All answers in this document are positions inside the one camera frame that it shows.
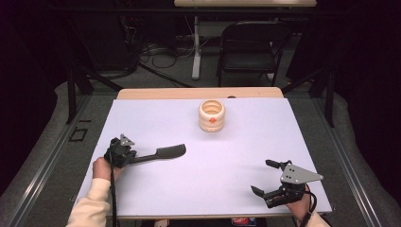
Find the person's hand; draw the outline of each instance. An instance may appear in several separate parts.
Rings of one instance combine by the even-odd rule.
[[[305,186],[305,191],[309,191],[309,187]],[[310,195],[304,193],[304,196],[301,198],[300,201],[287,203],[286,207],[288,207],[289,211],[291,211],[292,215],[297,218],[300,222],[303,221],[304,216],[309,211],[310,206]]]
[[[118,176],[120,175],[122,168],[114,168],[114,180],[116,181],[118,179]],[[110,181],[110,174],[111,174],[111,168],[110,164],[103,158],[99,157],[97,158],[96,161],[93,163],[93,179],[94,178],[102,178],[105,180]]]

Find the white table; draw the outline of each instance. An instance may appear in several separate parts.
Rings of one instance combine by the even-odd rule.
[[[316,0],[175,0],[174,5],[176,7],[183,7],[183,8],[219,8],[219,7],[305,8],[305,7],[315,7]],[[209,26],[208,29],[212,31],[212,34],[221,34],[222,29],[227,26],[227,23],[218,22],[214,26],[210,24],[206,26]],[[195,16],[195,22],[194,22],[195,55],[194,55],[194,64],[192,68],[192,79],[200,78],[200,67],[201,67],[200,28],[201,25],[199,18],[198,16]]]
[[[78,198],[90,187],[92,162],[121,133],[136,143],[132,149],[137,156],[182,143],[187,152],[176,159],[128,166],[116,183],[119,218],[290,215],[285,206],[269,209],[251,190],[254,185],[270,192],[281,185],[282,171],[266,166],[265,160],[291,160],[316,172],[289,103],[277,88],[132,91],[123,90],[114,101]],[[181,99],[184,94],[189,98]],[[219,132],[205,132],[198,125],[198,107],[204,98],[197,97],[210,96],[226,107],[225,126]],[[319,200],[317,211],[330,212],[322,183],[309,186]]]

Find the wire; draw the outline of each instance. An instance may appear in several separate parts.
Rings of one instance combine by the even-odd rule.
[[[141,63],[141,62],[138,63],[138,66],[140,66],[140,67],[142,67],[142,68],[148,70],[150,73],[153,73],[154,75],[156,75],[156,76],[159,77],[159,78],[167,79],[167,80],[169,80],[169,81],[178,83],[178,84],[180,84],[180,85],[182,85],[183,87],[186,87],[186,88],[193,88],[193,86],[188,85],[188,84],[183,83],[183,82],[180,82],[180,81],[174,79],[173,77],[171,77],[171,76],[169,76],[169,75],[166,75],[166,74],[164,74],[164,73],[161,73],[161,72],[158,72],[158,71],[156,71],[156,70],[153,70],[153,69],[151,69],[151,68],[145,66],[145,65],[144,65],[143,63]]]
[[[115,197],[115,183],[114,183],[114,166],[113,166],[113,158],[112,152],[109,152],[109,159],[110,159],[110,178],[112,184],[112,203],[113,203],[113,227],[120,226],[119,222],[117,222],[117,202]]]

